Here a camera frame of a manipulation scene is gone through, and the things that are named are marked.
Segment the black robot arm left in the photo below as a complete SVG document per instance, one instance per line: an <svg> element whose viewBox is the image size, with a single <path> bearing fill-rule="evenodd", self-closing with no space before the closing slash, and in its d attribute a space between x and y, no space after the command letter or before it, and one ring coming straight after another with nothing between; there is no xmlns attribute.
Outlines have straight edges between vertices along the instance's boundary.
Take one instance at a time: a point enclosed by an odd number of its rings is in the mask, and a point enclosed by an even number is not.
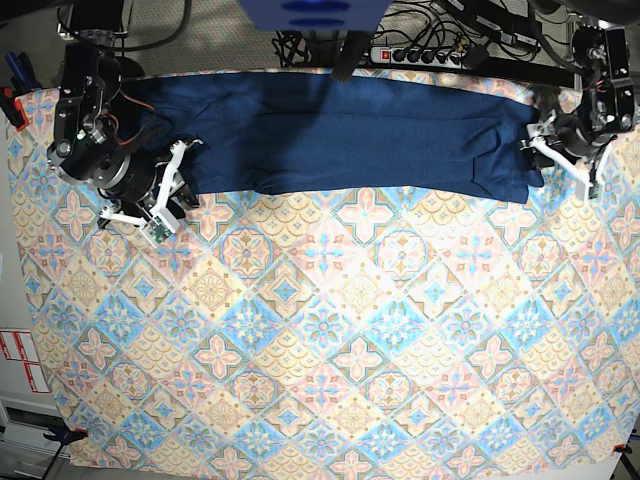
<svg viewBox="0 0 640 480"><path fill-rule="evenodd" d="M570 40L572 58L559 55L537 25L537 14L550 15L561 5L578 16ZM534 37L554 62L581 80L580 104L562 110L560 90L542 88L534 100L539 120L527 126L522 147L539 169L559 166L576 182L583 201L598 196L618 135L639 122L639 79L629 66L624 27L639 20L635 1L530 1L528 19Z"/></svg>

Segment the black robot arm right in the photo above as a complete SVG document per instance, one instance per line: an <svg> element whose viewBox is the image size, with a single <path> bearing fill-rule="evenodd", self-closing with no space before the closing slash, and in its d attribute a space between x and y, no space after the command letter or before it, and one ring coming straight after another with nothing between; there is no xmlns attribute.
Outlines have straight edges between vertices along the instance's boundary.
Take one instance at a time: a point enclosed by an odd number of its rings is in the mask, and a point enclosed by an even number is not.
<svg viewBox="0 0 640 480"><path fill-rule="evenodd" d="M122 89L125 78L139 68L124 55L125 5L64 1L58 7L59 32L69 42L47 160L61 179L86 185L105 200L99 227L126 223L162 241L177 232L187 211L199 205L179 168L187 151L202 141L178 140L168 154L151 158L143 149L159 135L159 128L144 123L130 138L120 138L113 111L116 100L147 110L149 121L156 115L153 106Z"/></svg>

